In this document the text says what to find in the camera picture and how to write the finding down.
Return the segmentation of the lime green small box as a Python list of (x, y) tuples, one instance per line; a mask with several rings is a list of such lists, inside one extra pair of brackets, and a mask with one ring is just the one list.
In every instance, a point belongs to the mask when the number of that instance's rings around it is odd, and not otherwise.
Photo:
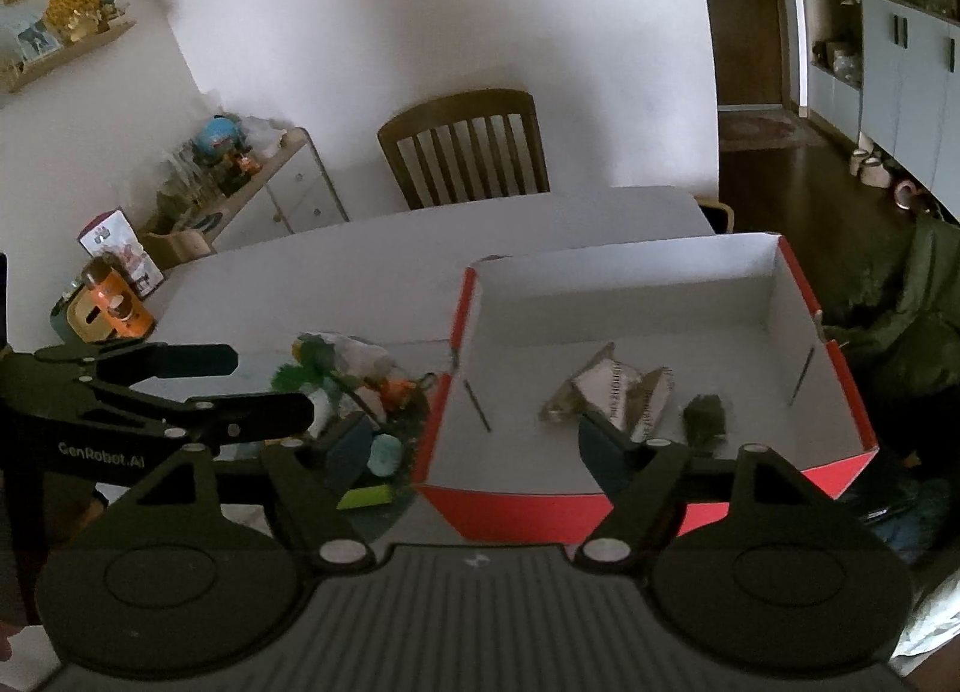
[(338, 500), (337, 509), (342, 512), (374, 509), (374, 507), (390, 506), (394, 500), (395, 489), (391, 484), (376, 484), (345, 492)]

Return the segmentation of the wooden tissue box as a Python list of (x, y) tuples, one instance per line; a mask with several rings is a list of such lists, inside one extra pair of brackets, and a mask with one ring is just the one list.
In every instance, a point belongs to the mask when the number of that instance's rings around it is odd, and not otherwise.
[(114, 336), (89, 289), (79, 279), (74, 279), (60, 294), (49, 320), (52, 330), (67, 344), (98, 343)]

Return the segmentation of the small black fuzzy item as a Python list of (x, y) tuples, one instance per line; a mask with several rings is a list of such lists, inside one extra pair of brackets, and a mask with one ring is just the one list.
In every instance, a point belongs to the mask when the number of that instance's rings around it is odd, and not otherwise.
[(695, 455), (713, 456), (726, 444), (726, 410), (714, 393), (697, 395), (683, 408), (683, 435)]

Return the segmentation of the teal small block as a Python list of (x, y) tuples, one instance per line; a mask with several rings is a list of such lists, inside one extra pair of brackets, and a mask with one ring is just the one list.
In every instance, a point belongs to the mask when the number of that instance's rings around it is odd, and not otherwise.
[(400, 438), (392, 434), (379, 434), (371, 442), (366, 467), (373, 476), (386, 479), (397, 473), (404, 456), (405, 445)]

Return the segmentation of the grey white patterned pouch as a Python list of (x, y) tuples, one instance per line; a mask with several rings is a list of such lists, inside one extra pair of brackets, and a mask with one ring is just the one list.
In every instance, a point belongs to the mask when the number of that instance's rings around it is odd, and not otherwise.
[(641, 442), (656, 433), (672, 393), (669, 367), (640, 371), (620, 360), (615, 344), (607, 343), (560, 385), (539, 417), (560, 424), (596, 411), (631, 442)]

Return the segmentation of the green felt piece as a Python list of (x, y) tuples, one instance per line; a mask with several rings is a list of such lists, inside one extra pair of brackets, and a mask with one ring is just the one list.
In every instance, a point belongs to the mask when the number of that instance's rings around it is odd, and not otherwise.
[(274, 392), (343, 392), (335, 348), (320, 335), (299, 335), (291, 346), (291, 364), (281, 364), (270, 380)]

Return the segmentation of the red white printed box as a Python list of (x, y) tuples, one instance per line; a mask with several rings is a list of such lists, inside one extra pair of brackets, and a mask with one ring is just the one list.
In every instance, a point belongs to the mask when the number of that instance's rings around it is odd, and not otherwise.
[(88, 222), (78, 234), (78, 242), (90, 257), (104, 258), (116, 266), (140, 299), (155, 293), (164, 281), (163, 272), (121, 208), (104, 211)]

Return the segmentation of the orange toy figure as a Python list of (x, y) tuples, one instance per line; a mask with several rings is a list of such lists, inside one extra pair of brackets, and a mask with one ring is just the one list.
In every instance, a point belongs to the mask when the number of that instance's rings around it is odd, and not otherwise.
[(405, 411), (420, 392), (418, 383), (409, 378), (384, 378), (376, 385), (376, 393), (386, 414)]

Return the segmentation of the red white cardboard box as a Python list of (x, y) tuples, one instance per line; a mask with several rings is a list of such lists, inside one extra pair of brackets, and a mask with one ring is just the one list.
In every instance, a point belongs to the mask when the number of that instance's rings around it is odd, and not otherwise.
[(470, 541), (579, 543), (610, 509), (581, 460), (579, 414), (679, 442), (686, 406), (711, 396), (716, 455), (765, 445), (843, 494), (878, 445), (820, 317), (778, 234), (477, 261), (413, 485)]

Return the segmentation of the white drawer sideboard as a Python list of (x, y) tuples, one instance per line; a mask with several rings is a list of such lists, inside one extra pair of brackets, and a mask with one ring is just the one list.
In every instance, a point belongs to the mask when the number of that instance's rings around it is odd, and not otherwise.
[(161, 270), (171, 270), (208, 255), (348, 221), (313, 138), (296, 127), (236, 194), (166, 231), (150, 227), (140, 239)]

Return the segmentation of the blue globe toy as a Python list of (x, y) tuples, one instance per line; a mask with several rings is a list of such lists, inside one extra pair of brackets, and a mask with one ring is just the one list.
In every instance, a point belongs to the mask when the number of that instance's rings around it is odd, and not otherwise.
[(190, 143), (203, 164), (217, 164), (229, 153), (244, 149), (244, 132), (235, 119), (218, 114), (200, 127)]

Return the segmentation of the dark green jacket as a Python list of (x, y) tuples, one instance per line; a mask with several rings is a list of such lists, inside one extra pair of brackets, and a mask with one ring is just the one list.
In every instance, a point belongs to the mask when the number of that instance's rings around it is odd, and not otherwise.
[(919, 215), (871, 250), (823, 323), (878, 437), (947, 432), (958, 414), (958, 227)]

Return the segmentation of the yellow plush ornament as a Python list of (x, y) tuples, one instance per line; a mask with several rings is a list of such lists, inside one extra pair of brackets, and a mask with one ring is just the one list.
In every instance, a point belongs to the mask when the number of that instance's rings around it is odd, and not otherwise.
[(62, 43), (79, 43), (101, 31), (101, 0), (49, 0), (44, 23)]

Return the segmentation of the doormat rug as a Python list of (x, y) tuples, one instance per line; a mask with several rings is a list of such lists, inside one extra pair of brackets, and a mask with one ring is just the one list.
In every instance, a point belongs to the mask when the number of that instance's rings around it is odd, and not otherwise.
[(719, 114), (719, 149), (745, 153), (825, 146), (825, 138), (786, 109), (731, 110)]

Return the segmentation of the dark wooden chair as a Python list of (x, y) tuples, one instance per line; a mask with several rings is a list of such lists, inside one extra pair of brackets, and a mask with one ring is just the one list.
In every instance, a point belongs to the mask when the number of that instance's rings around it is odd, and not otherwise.
[(377, 143), (412, 210), (550, 190), (535, 101), (522, 89), (430, 99), (381, 125)]

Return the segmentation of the light blue cabinet unit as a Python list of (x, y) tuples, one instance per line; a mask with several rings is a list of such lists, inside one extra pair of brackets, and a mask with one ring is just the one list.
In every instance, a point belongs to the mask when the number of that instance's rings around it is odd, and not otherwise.
[(901, 0), (862, 0), (862, 78), (812, 62), (807, 107), (866, 137), (958, 215), (958, 23)]

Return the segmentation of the dark wooden door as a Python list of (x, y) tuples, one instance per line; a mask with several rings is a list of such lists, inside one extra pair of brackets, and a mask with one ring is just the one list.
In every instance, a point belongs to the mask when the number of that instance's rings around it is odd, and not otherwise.
[(708, 0), (721, 109), (760, 109), (784, 101), (781, 0)]

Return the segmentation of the wooden wall shelf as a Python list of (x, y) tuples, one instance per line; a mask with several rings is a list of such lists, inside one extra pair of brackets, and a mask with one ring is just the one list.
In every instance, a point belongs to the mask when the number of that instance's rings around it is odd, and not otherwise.
[(13, 67), (8, 70), (3, 70), (2, 93), (20, 93), (26, 86), (37, 82), (37, 80), (41, 80), (41, 78), (52, 73), (53, 70), (71, 64), (71, 62), (75, 62), (75, 60), (91, 54), (94, 50), (115, 43), (117, 39), (122, 38), (124, 34), (132, 31), (135, 26), (137, 26), (137, 21), (135, 20), (119, 20), (116, 21), (116, 23), (112, 23), (106, 31), (88, 36), (79, 43), (62, 47), (52, 52), (52, 54), (44, 55), (41, 59), (32, 60), (32, 62), (26, 62), (25, 64), (13, 65)]

